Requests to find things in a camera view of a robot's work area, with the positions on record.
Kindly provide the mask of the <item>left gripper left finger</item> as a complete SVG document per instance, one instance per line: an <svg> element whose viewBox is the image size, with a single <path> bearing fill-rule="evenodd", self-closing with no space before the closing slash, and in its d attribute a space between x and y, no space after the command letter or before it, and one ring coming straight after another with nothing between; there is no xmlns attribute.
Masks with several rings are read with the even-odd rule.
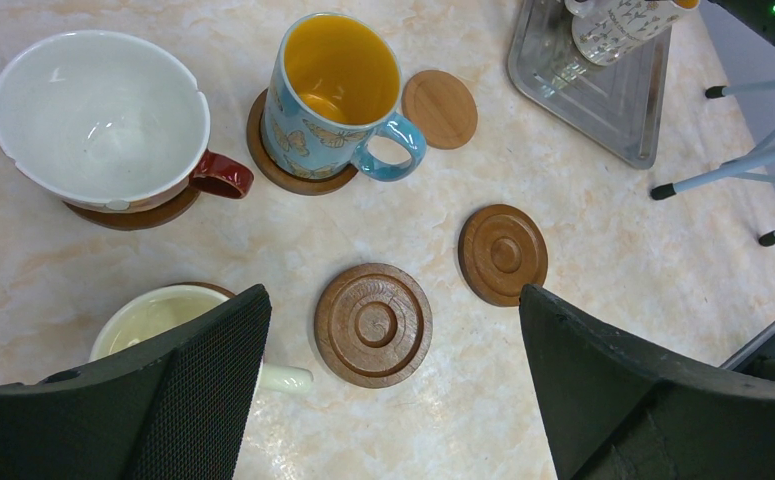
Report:
<svg viewBox="0 0 775 480"><path fill-rule="evenodd" d="M229 479L271 318L254 285L35 384L0 385L0 479Z"/></svg>

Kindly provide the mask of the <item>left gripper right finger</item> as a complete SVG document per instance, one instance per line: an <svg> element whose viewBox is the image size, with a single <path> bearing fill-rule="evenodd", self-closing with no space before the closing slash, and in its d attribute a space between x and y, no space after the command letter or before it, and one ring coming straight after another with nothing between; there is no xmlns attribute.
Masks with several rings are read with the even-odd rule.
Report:
<svg viewBox="0 0 775 480"><path fill-rule="evenodd" d="M775 379L714 367L526 285L519 315L561 479L775 479Z"/></svg>

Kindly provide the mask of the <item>cream ribbed mug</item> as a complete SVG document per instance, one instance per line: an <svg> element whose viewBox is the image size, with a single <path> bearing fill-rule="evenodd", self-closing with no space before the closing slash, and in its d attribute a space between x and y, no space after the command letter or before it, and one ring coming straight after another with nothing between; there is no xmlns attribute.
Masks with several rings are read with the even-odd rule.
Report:
<svg viewBox="0 0 775 480"><path fill-rule="evenodd" d="M167 330L187 323L227 299L212 290L173 284L144 293L121 307L107 321L93 344L91 362L109 356ZM305 394L313 374L303 368L262 363L257 386L261 389Z"/></svg>

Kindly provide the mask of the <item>dark wooden coaster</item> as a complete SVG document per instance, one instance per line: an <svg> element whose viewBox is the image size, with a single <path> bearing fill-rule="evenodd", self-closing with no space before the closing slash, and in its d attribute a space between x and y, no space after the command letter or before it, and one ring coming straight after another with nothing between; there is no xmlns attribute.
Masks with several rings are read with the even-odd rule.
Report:
<svg viewBox="0 0 775 480"><path fill-rule="evenodd" d="M179 286L194 286L194 287L204 288L207 290L212 290L220 295L224 295L227 299L235 297L235 294L230 290L207 282L180 282Z"/></svg>
<svg viewBox="0 0 775 480"><path fill-rule="evenodd" d="M323 180L299 178L280 168L268 155L261 136L261 120L266 103L267 90L264 89L252 104L246 126L246 143L257 168L278 187L304 196L321 196L333 193L348 184L358 170L351 164L344 167L335 176Z"/></svg>
<svg viewBox="0 0 775 480"><path fill-rule="evenodd" d="M150 210L135 213L96 212L68 203L65 203L65 206L78 217L95 225L118 231L136 231L159 227L175 220L186 212L199 196L199 190L187 187L170 201Z"/></svg>
<svg viewBox="0 0 775 480"><path fill-rule="evenodd" d="M461 273L469 288L497 307L515 307L527 284L541 286L549 268L545 240L523 211L506 204L480 208L458 241Z"/></svg>
<svg viewBox="0 0 775 480"><path fill-rule="evenodd" d="M318 351L341 379L380 389L409 378L431 344L433 315L421 286L384 263L351 267L332 279L314 315Z"/></svg>

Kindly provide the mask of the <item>white and brown cup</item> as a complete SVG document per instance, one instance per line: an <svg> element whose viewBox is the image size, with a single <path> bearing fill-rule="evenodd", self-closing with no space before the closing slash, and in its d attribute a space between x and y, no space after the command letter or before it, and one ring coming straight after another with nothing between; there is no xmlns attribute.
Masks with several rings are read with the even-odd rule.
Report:
<svg viewBox="0 0 775 480"><path fill-rule="evenodd" d="M252 171L213 152L210 133L193 73L128 34L54 35L0 73L0 148L24 176L81 209L134 214L188 188L245 197Z"/></svg>

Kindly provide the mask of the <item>light blue music stand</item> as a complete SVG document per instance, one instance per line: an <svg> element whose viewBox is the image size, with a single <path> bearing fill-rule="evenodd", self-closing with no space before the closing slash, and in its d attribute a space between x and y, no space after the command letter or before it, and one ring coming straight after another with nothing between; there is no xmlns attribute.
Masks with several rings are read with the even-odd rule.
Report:
<svg viewBox="0 0 775 480"><path fill-rule="evenodd" d="M775 80L766 80L736 85L714 85L704 90L708 100L720 99L738 94L775 91ZM699 175L652 187L648 195L654 201L669 199L679 193L704 186L724 178L736 178L755 182L775 184L775 175L756 173L756 168L775 163L775 127L757 142L746 154L727 160L717 168Z"/></svg>

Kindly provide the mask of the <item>blue butterfly mug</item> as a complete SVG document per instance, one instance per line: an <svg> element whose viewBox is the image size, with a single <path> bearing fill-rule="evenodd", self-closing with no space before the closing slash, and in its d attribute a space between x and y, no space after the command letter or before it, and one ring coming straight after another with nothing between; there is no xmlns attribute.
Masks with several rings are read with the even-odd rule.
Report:
<svg viewBox="0 0 775 480"><path fill-rule="evenodd" d="M353 167L383 182L421 164L427 143L399 114L401 71L384 39L339 13L315 13L283 37L261 120L264 148L286 173L323 181Z"/></svg>

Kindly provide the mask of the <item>light wooden coaster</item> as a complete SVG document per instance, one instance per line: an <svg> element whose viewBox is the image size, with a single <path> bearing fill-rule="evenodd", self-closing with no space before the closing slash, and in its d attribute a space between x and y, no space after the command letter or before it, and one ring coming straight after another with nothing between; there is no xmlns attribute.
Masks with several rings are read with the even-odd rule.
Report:
<svg viewBox="0 0 775 480"><path fill-rule="evenodd" d="M423 134L427 144L441 150L466 145L478 125L478 111L466 85L441 70L413 75L401 97L404 116Z"/></svg>

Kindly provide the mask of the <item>floral mug yellow inside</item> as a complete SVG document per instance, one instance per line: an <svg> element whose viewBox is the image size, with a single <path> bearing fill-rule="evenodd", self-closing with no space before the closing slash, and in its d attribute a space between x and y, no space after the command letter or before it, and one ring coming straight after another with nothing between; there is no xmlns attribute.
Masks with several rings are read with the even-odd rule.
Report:
<svg viewBox="0 0 775 480"><path fill-rule="evenodd" d="M564 1L573 15L571 35L591 63L608 66L694 12L698 0Z"/></svg>

